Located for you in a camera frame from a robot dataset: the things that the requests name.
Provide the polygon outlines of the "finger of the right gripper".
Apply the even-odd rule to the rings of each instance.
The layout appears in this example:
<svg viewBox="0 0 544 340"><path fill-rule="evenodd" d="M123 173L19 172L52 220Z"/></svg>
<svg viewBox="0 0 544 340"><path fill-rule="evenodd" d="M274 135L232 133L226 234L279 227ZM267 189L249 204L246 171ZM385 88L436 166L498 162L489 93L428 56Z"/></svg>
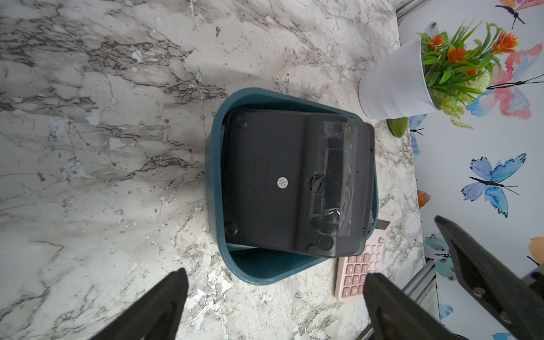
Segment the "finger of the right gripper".
<svg viewBox="0 0 544 340"><path fill-rule="evenodd" d="M457 281L517 339L543 338L543 265L517 277L455 222L434 218Z"/></svg>

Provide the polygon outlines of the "pink calculator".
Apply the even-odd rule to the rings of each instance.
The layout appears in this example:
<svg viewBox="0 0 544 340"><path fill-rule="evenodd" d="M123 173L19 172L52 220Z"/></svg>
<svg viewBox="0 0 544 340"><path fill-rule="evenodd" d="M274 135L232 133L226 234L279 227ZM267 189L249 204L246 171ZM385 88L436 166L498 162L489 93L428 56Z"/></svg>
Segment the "pink calculator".
<svg viewBox="0 0 544 340"><path fill-rule="evenodd" d="M392 215L380 211L377 225L366 242L364 252L358 256L339 258L334 290L338 301L346 302L363 296L368 274L381 270L385 238L393 222L395 218Z"/></svg>

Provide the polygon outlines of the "black calculator front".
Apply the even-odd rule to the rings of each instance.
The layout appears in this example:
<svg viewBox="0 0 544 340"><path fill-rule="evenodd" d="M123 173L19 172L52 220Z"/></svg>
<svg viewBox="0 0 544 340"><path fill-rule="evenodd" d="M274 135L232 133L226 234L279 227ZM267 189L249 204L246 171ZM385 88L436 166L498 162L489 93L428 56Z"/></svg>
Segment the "black calculator front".
<svg viewBox="0 0 544 340"><path fill-rule="evenodd" d="M337 258L363 252L373 225L375 131L333 113L229 114L222 203L231 244Z"/></svg>

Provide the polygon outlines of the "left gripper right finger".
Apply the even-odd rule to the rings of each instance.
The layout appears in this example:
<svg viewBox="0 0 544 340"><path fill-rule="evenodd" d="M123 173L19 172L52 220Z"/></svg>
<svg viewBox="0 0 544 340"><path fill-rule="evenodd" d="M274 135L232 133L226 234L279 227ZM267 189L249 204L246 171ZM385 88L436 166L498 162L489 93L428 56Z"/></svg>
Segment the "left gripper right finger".
<svg viewBox="0 0 544 340"><path fill-rule="evenodd" d="M459 337L404 294L381 273L367 276L364 299L375 339L455 340Z"/></svg>

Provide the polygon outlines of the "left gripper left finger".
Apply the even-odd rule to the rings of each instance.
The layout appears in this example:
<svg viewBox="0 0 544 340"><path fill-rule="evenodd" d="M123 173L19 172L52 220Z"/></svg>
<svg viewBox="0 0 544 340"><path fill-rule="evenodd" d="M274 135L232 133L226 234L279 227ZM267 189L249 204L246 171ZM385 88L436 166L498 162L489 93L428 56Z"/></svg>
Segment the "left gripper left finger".
<svg viewBox="0 0 544 340"><path fill-rule="evenodd" d="M175 339L188 295L188 276L169 273L94 339Z"/></svg>

